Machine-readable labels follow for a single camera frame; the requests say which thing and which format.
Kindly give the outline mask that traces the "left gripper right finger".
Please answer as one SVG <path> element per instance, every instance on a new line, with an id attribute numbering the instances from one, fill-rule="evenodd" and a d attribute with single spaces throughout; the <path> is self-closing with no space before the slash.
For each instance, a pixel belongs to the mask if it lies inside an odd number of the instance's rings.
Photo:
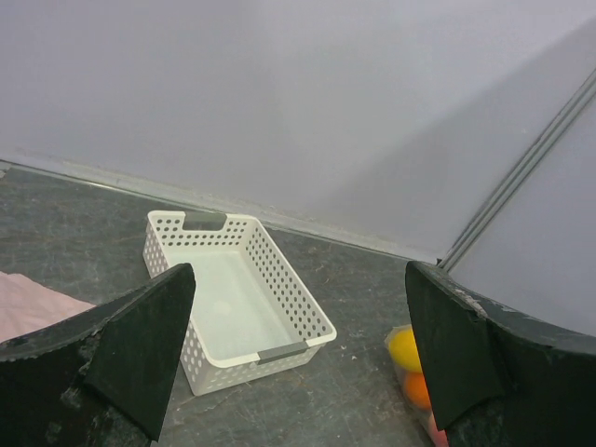
<path id="1" fill-rule="evenodd" d="M 405 288 L 438 429 L 452 446 L 592 446 L 595 339 L 410 261 Z"/>

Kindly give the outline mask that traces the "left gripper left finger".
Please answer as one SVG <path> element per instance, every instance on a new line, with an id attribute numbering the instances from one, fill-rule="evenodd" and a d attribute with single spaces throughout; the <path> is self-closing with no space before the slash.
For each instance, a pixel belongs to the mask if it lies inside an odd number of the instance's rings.
<path id="1" fill-rule="evenodd" d="M 4 446 L 149 446 L 196 290 L 178 264 L 139 289 L 1 344 Z"/>

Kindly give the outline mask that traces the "orange toy fruit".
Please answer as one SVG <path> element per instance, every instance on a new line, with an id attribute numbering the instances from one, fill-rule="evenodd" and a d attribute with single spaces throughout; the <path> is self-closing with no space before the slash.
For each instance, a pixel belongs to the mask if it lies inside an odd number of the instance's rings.
<path id="1" fill-rule="evenodd" d="M 431 408 L 426 380 L 420 372 L 406 373 L 403 381 L 403 391 L 406 397 L 417 408 L 421 410 L 429 410 Z"/>

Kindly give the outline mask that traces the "pink red toy fruit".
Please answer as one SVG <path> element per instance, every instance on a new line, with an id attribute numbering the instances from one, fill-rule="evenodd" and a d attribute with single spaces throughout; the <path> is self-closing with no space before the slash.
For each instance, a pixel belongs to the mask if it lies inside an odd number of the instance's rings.
<path id="1" fill-rule="evenodd" d="M 434 413 L 430 413 L 427 422 L 428 434 L 436 447 L 448 447 L 449 442 L 444 430 L 439 430 Z"/>

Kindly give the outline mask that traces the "yellow toy lemon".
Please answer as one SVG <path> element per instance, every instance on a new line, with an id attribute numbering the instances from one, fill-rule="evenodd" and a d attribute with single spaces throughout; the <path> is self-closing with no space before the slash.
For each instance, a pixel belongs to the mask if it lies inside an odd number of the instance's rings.
<path id="1" fill-rule="evenodd" d="M 387 347 L 390 357 L 400 367 L 412 373 L 422 372 L 412 327 L 398 330 L 389 340 Z"/>

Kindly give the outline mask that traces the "clear orange zip top bag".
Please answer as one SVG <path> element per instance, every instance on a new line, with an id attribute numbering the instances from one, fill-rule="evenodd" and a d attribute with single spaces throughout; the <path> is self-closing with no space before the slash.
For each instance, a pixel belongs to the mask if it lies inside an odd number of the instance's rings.
<path id="1" fill-rule="evenodd" d="M 439 430 L 431 407 L 422 363 L 411 325 L 391 329 L 384 345 L 393 362 L 400 392 L 435 446 L 448 446 L 446 432 Z"/>

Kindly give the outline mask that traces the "white perforated plastic basket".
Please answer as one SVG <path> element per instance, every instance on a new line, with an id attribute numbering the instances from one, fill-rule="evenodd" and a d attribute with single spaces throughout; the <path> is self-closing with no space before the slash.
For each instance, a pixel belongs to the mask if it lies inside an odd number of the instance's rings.
<path id="1" fill-rule="evenodd" d="M 181 364 L 203 396 L 308 363 L 337 330 L 255 217 L 152 210 L 142 256 L 151 277 L 190 264 L 196 291 Z"/>

